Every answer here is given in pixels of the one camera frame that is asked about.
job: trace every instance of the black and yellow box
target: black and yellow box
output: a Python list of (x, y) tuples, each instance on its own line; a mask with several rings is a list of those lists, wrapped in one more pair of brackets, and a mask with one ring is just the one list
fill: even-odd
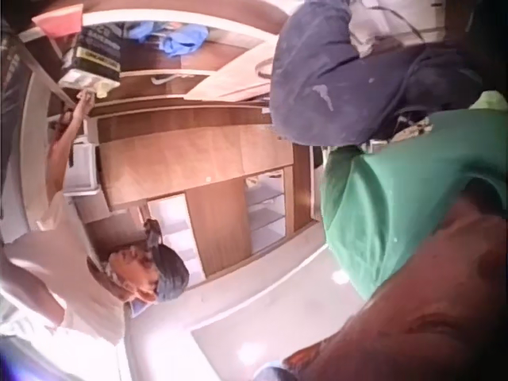
[(84, 27), (63, 55), (59, 85), (106, 96), (120, 85), (121, 39), (122, 28), (116, 24)]

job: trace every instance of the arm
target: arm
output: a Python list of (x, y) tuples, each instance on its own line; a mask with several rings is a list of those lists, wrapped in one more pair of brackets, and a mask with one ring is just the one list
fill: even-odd
[(65, 309), (56, 301), (48, 287), (35, 275), (13, 264), (0, 248), (0, 287), (32, 311), (58, 327)]
[(71, 123), (65, 129), (62, 136), (51, 145), (46, 169), (46, 193), (51, 202), (56, 193), (64, 188), (65, 171), (71, 153), (72, 143), (83, 123), (83, 119), (94, 106), (94, 96), (82, 91), (78, 95), (79, 103), (72, 113)]

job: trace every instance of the red object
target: red object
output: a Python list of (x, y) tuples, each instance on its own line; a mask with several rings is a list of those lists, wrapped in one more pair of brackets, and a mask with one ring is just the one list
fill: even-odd
[(83, 4), (46, 12), (35, 16), (32, 21), (50, 38), (79, 33), (83, 26)]

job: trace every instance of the cabinet door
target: cabinet door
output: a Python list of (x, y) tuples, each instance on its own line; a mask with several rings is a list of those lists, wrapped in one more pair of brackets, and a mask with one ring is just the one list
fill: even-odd
[(187, 206), (206, 277), (251, 255), (243, 179), (187, 190)]

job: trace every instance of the blue jeans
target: blue jeans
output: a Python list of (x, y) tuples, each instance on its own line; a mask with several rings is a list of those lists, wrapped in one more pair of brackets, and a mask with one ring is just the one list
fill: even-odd
[(304, 145), (387, 139), (401, 110), (453, 110), (481, 94), (481, 79), (453, 46), (421, 44), (360, 58), (348, 0), (310, 0), (284, 25), (271, 82), (281, 137)]

